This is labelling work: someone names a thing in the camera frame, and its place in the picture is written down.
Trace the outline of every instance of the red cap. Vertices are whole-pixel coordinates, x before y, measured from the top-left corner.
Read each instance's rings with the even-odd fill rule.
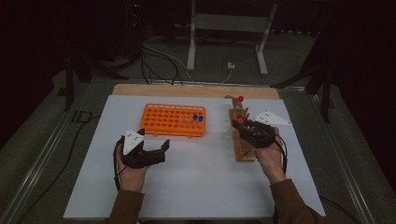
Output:
[[[238,123],[243,124],[244,123],[244,119],[243,118],[238,118]]]

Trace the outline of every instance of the person's left hand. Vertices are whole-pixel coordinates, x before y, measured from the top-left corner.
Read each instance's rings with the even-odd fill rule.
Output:
[[[125,164],[122,162],[121,152],[122,152],[123,144],[119,144],[117,148],[117,166],[119,172],[125,168]],[[135,192],[142,191],[142,188],[145,184],[146,172],[149,169],[149,166],[140,168],[140,169],[132,169],[130,167],[126,167],[120,173],[120,188],[131,190]]]

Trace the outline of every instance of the dark background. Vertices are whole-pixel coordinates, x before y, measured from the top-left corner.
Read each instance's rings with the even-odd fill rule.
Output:
[[[222,13],[255,16],[260,8],[267,11],[262,1],[197,2],[203,12],[226,4],[230,7]],[[251,4],[257,10],[244,7]],[[339,86],[393,189],[395,5],[368,0],[283,2],[272,27],[279,35],[293,31],[318,36],[303,69],[332,65],[332,83]],[[121,0],[0,2],[0,147],[52,91],[51,78],[64,70],[64,41],[96,59],[112,60],[124,53],[117,43],[128,32],[126,21],[133,19],[125,16],[127,7],[141,19],[141,27],[148,23],[169,37],[175,35],[175,23],[190,22],[190,1],[185,0],[130,1],[129,5]],[[134,47],[130,43],[127,52],[134,52]]]

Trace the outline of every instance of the white power adapter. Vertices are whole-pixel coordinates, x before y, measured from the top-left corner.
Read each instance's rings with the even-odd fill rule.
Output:
[[[230,69],[235,69],[235,63],[227,63],[227,67]]]

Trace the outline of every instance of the sleeve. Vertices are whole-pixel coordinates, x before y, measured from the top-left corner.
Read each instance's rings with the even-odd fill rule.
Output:
[[[119,190],[114,202],[110,218],[102,220],[101,224],[136,223],[142,207],[144,194],[130,190]]]
[[[271,185],[280,223],[327,224],[326,217],[308,207],[291,179]]]

